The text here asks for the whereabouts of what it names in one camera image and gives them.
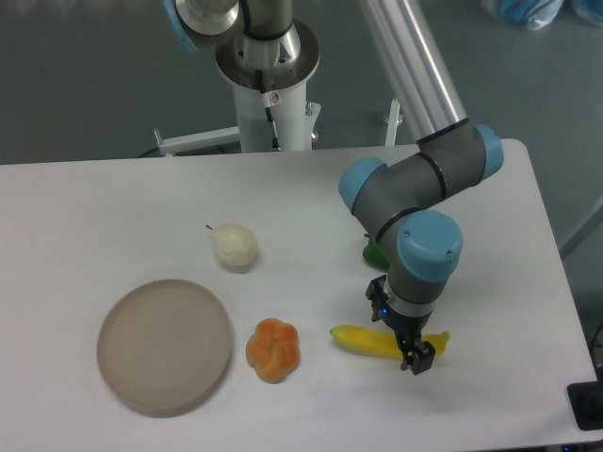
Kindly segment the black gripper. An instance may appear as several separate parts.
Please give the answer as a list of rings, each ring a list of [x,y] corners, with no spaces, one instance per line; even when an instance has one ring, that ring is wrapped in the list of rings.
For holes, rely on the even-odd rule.
[[[408,316],[395,311],[387,305],[387,294],[384,286],[385,276],[370,281],[366,290],[366,298],[371,304],[371,321],[382,320],[395,334],[397,345],[402,353],[401,371],[410,370],[419,375],[432,367],[435,348],[429,341],[423,341],[422,330],[427,325],[432,313],[421,316]]]

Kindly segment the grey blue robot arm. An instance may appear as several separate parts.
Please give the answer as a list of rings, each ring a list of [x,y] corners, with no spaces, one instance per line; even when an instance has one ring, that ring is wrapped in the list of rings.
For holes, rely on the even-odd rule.
[[[174,31],[189,49],[211,46],[236,103],[244,153],[308,151],[318,108],[305,98],[320,51],[289,1],[168,1]],[[463,236],[435,209],[503,165],[500,139],[470,123],[416,1],[363,1],[386,77],[418,150],[387,165],[362,159],[341,176],[338,191],[389,264],[367,288],[372,317],[395,334],[402,367],[420,374],[434,346],[421,336],[448,278]]]

